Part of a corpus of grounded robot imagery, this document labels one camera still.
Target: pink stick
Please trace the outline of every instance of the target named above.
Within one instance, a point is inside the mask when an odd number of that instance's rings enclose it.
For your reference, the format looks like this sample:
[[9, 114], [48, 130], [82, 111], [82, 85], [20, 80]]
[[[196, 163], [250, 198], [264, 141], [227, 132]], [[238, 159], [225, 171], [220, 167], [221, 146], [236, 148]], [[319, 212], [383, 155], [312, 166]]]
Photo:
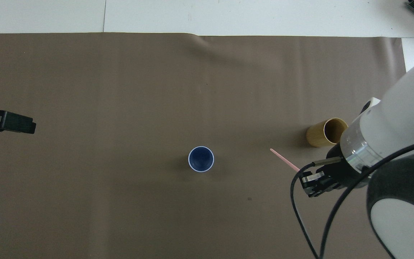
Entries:
[[282, 159], [282, 161], [284, 161], [286, 164], [288, 164], [293, 170], [295, 170], [296, 172], [299, 171], [298, 167], [296, 167], [294, 164], [292, 164], [292, 162], [288, 161], [285, 157], [281, 156], [281, 154], [276, 152], [274, 149], [269, 149], [269, 150], [271, 150], [271, 152], [273, 152], [278, 158]]

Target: yellow cylindrical cup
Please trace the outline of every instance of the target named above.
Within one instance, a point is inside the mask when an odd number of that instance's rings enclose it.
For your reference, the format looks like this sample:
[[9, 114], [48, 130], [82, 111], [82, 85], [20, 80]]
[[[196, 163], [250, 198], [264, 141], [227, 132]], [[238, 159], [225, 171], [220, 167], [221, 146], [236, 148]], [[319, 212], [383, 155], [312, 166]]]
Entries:
[[330, 118], [312, 125], [306, 131], [306, 140], [311, 146], [333, 146], [340, 142], [343, 131], [348, 124], [340, 118]]

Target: brown tablecloth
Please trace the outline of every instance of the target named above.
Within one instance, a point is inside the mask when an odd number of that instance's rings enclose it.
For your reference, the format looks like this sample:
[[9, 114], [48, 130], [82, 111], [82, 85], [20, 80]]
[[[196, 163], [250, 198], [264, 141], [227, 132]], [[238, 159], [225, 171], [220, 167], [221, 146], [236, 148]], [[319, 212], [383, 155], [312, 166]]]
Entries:
[[[292, 211], [310, 125], [348, 123], [405, 73], [401, 40], [189, 34], [2, 34], [0, 258], [310, 258]], [[215, 164], [192, 171], [208, 146]], [[365, 191], [327, 258], [388, 258]], [[296, 202], [316, 247], [341, 191]]]

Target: cable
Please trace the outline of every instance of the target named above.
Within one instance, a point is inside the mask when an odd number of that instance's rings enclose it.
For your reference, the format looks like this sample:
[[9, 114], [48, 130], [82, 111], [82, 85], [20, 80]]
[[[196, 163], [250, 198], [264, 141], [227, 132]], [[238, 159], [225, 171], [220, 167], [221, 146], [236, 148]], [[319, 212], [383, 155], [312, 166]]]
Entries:
[[322, 259], [323, 258], [323, 255], [324, 255], [324, 252], [325, 252], [325, 244], [327, 243], [328, 231], [330, 230], [330, 226], [332, 225], [333, 219], [335, 218], [335, 214], [338, 211], [338, 209], [340, 208], [340, 206], [343, 203], [343, 201], [348, 196], [348, 194], [350, 194], [350, 192], [356, 187], [356, 185], [358, 185], [363, 179], [365, 179], [366, 177], [368, 177], [372, 172], [374, 172], [375, 170], [377, 170], [383, 164], [386, 164], [387, 162], [389, 162], [389, 161], [391, 161], [391, 160], [393, 160], [393, 159], [395, 159], [395, 158], [397, 158], [397, 157], [399, 157], [399, 156], [401, 156], [401, 155], [403, 155], [405, 153], [408, 153], [408, 152], [410, 152], [412, 150], [414, 150], [414, 144], [411, 145], [411, 146], [407, 146], [407, 147], [405, 147], [403, 149], [400, 149], [399, 151], [396, 151], [396, 152], [392, 153], [391, 155], [385, 157], [384, 159], [382, 159], [381, 161], [377, 162], [372, 167], [370, 167], [367, 170], [365, 170], [360, 175], [360, 177], [358, 178], [358, 180], [356, 180], [353, 184], [351, 184], [350, 186], [348, 186], [346, 188], [346, 190], [342, 193], [342, 195], [340, 196], [340, 198], [338, 198], [338, 200], [336, 201], [335, 205], [333, 206], [332, 211], [330, 212], [330, 215], [329, 215], [329, 217], [327, 219], [327, 223], [325, 224], [325, 228], [324, 228], [323, 235], [322, 235], [321, 249], [320, 249], [320, 252], [319, 252], [319, 259]]
[[296, 219], [298, 220], [299, 226], [301, 227], [301, 231], [303, 232], [304, 238], [306, 239], [306, 242], [309, 245], [309, 248], [311, 249], [312, 254], [314, 255], [314, 258], [318, 259], [319, 256], [317, 255], [316, 250], [314, 249], [314, 246], [312, 245], [311, 239], [309, 239], [308, 233], [306, 233], [306, 228], [303, 225], [303, 222], [301, 221], [301, 218], [299, 217], [299, 213], [298, 210], [296, 208], [295, 205], [295, 200], [294, 200], [294, 187], [295, 187], [295, 183], [298, 180], [299, 176], [305, 171], [307, 170], [309, 167], [313, 167], [315, 166], [314, 162], [307, 164], [305, 166], [303, 166], [295, 175], [295, 177], [292, 180], [292, 183], [290, 184], [290, 200], [292, 201], [292, 207], [294, 209], [295, 212], [295, 216]]

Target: cup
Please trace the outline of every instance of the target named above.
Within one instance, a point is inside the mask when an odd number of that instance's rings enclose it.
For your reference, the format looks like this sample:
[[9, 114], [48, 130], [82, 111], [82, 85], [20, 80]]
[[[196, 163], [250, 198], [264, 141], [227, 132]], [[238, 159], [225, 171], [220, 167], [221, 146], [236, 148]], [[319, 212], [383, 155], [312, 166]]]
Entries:
[[311, 146], [333, 146], [340, 142], [341, 135], [348, 124], [340, 118], [330, 118], [312, 125], [306, 131], [306, 140]]
[[206, 146], [197, 146], [188, 155], [189, 167], [200, 173], [211, 169], [214, 161], [213, 152]]

